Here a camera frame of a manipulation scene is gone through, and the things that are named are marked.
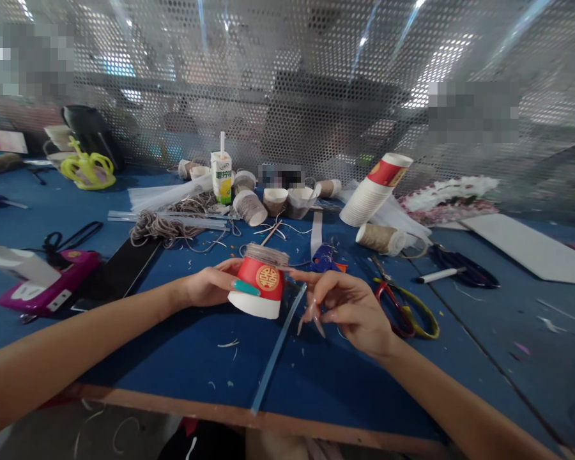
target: table edge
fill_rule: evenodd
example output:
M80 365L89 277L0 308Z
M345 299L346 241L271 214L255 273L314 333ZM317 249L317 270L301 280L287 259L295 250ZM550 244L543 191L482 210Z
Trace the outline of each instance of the table edge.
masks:
M224 404L208 404L83 383L73 383L63 391L63 395L247 428L278 431L295 436L394 450L425 458L449 458L448 449L440 441L327 424L270 412L260 411L255 417L249 409Z

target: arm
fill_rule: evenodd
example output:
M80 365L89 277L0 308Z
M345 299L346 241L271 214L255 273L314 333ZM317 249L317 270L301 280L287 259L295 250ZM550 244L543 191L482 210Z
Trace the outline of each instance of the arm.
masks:
M0 349L0 430L173 313L192 305L226 302L234 285L243 289L234 276L240 264L241 259L231 259L216 268L205 268L68 318ZM75 351L83 352L73 358Z
M557 459L487 402L398 341L379 364L435 419L470 459Z
M479 396L424 358L392 332L370 287L345 273L294 271L308 283L310 307L304 321L337 323L343 335L375 359L453 439L470 459L558 459ZM321 314L318 305L328 311Z

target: hand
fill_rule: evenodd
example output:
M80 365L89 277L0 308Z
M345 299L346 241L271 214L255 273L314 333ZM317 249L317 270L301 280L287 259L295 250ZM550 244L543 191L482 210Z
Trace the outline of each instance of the hand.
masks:
M228 292L260 295L260 291L236 277L243 259L228 259L183 279L183 303L190 307L212 307L228 301Z
M342 333L360 351L375 359L390 354L400 339L377 302L371 288L363 280L341 272L312 273L293 270L290 276L307 283L309 308L302 321L337 323ZM326 313L321 315L320 306Z

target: blue table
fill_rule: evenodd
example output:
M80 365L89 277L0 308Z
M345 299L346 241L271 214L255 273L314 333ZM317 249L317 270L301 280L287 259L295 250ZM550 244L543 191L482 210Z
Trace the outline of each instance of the blue table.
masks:
M523 223L561 242L575 242L575 228ZM537 301L575 316L575 285L538 279L473 232L435 229L433 240L461 252L499 279L501 288L492 290L466 287L451 278L435 281L431 287L533 411L575 448L575 321ZM413 263L421 274L439 270L430 257ZM550 332L539 316L570 333ZM526 346L531 355L521 352L515 342Z
M38 247L51 231L65 236L91 220L105 221L109 210L129 209L127 187L177 183L165 172L144 173L131 168L116 186L102 192L82 192L57 172L46 174L43 187L27 171L0 175L0 194L28 204L30 210L0 209L0 244ZM311 228L312 215L289 221L295 228ZM165 250L141 290L151 289L205 266L238 256L238 248L261 242L264 235L244 223L243 236L226 237L227 247L216 246L207 254L185 249ZM125 240L130 224L107 222L81 249L109 257ZM288 241L273 237L268 245L291 255L292 263L310 258L309 235L289 228ZM354 243L356 229L345 226L337 215L325 215L323 235L335 237L338 262L348 273L372 279L371 253ZM218 236L207 232L195 240L203 249ZM438 341L411 339L410 343L467 388L506 414L541 442L557 449L553 439L523 404L477 347L464 328L427 286L411 282L414 266L403 259L386 258L388 273L425 301L441 326ZM14 280L0 272L0 294ZM297 312L302 315L304 307ZM0 347L51 325L39 319L29 325L17 321L16 312L0 307ZM361 443L422 455L440 455L443 436L423 409L382 369L345 341L336 328L327 326L328 340L306 326L296 337L297 319L289 329L273 378L262 403L262 413L249 412L259 379L282 326L278 321L248 316L230 305L189 309L155 327L99 363L85 375L71 394L96 397L109 403L144 409L196 415L242 426L278 429L295 434ZM234 339L236 347L218 348ZM84 351L73 350L73 358Z

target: black cable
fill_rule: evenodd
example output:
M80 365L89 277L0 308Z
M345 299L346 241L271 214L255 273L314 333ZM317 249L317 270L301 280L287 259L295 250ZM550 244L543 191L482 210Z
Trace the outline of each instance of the black cable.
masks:
M49 265L58 270L63 270L70 265L70 262L62 257L60 252L82 245L99 232L103 225L98 220L90 222L64 242L62 242L63 235L60 232L51 232L45 237L42 249L24 248L24 250L43 252Z

